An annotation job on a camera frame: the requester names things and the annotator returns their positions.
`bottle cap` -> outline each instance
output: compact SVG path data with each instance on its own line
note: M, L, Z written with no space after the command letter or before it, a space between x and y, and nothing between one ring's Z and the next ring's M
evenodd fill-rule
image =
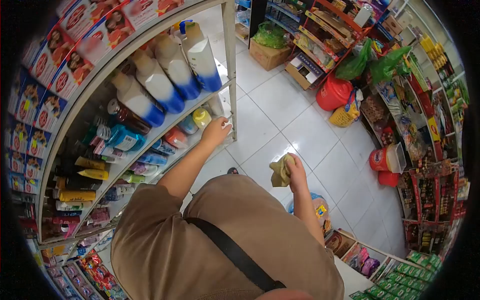
M107 105L107 111L110 115L116 115L120 111L120 104L117 99L112 99Z
M102 140L108 140L112 136L112 130L110 127L100 124L96 130L96 134Z

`label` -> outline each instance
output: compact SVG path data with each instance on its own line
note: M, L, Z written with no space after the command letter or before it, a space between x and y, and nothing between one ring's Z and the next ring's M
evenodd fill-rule
M117 149L120 149L120 150L123 150L123 151L128 151L130 150L133 146L135 146L135 144L137 143L137 139L132 137L132 136L129 136L129 135L125 135L125 137L123 138L123 140L117 144L115 146L115 148Z

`green plastic bag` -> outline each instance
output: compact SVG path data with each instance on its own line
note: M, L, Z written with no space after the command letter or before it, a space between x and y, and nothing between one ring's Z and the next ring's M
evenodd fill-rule
M370 65L372 83L377 84L380 81L391 81L398 62L402 59L404 54L407 54L410 51L411 48L411 46L405 46L393 50L379 60L373 61Z
M285 48L287 43L283 38L283 29L273 25L271 22L263 22L258 25L257 33L252 37L252 39L260 45L281 49Z
M335 77L343 80L352 80L360 76L367 65L371 50L372 40L367 38L358 56L349 57L338 66Z

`brown shirt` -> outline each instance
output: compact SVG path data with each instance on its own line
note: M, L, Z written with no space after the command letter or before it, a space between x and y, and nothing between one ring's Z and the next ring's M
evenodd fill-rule
M165 187L142 184L112 241L114 275L133 300L249 300L263 292L213 242L183 218L206 220L228 234L273 280L315 299L343 299L333 253L305 224L252 179L207 182L184 211Z

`shampoo bottle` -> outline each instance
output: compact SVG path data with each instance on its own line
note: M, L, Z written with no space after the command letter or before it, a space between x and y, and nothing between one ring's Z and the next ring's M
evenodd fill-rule
M208 38L204 37L199 24L194 22L185 22L185 33L187 37L182 41L182 48L198 82L208 92L218 91L222 81Z
M160 105L139 85L131 75L118 72L112 79L117 88L117 98L152 127L162 125L165 116Z
M148 57L141 49L135 51L132 59L137 66L137 79L140 84L167 112L181 113L185 108L185 102L158 62Z
M157 40L156 60L184 99L196 99L200 94L200 87L183 56L181 47L168 35L160 35Z

